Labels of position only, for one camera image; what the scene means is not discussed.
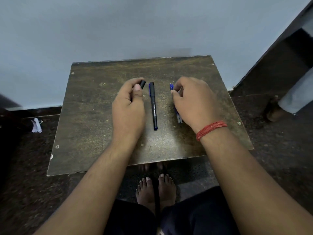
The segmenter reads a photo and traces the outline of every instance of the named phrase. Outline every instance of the left hand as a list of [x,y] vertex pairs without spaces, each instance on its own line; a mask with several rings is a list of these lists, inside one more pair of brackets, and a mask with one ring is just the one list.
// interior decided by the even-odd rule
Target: left hand
[[125,82],[112,103],[112,141],[119,145],[134,147],[145,127],[141,80],[133,78]]

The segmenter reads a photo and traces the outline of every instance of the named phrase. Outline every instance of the hand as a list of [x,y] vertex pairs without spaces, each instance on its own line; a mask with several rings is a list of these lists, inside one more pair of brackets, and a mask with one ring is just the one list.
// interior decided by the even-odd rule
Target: hand
[[195,133],[222,120],[215,95],[206,82],[193,77],[181,77],[171,93],[177,111]]
[[138,84],[141,80],[133,78],[125,82],[112,103],[112,141],[120,145],[134,147],[145,127],[145,108]]

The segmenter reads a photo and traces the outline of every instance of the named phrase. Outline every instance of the forearm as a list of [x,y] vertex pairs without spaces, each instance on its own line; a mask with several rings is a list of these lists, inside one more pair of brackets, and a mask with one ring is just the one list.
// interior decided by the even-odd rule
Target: forearm
[[103,234],[132,150],[108,146],[36,234]]
[[306,234],[312,216],[259,165],[228,128],[201,139],[242,234]]

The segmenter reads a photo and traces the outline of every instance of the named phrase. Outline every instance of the scratched surface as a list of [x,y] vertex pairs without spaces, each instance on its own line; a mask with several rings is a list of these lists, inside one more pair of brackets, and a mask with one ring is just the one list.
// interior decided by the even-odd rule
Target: scratched surface
[[[205,155],[195,134],[178,124],[169,83],[193,76],[209,84],[217,95],[230,130],[247,149],[253,149],[233,102],[211,56],[74,63],[69,75],[60,121],[47,175],[87,171],[110,143],[112,101],[123,83],[144,77],[146,128],[131,156],[130,165]],[[158,130],[153,130],[148,83],[154,81]]]

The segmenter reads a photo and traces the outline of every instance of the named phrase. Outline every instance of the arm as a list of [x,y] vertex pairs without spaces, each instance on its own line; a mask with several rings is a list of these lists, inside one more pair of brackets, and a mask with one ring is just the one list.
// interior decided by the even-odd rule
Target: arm
[[[182,77],[172,95],[182,119],[195,133],[222,119],[214,94],[202,80]],[[272,179],[227,127],[200,141],[242,234],[313,232],[311,214]]]
[[145,126],[138,85],[141,80],[131,79],[122,86],[112,104],[111,144],[35,234],[103,234],[131,153]]

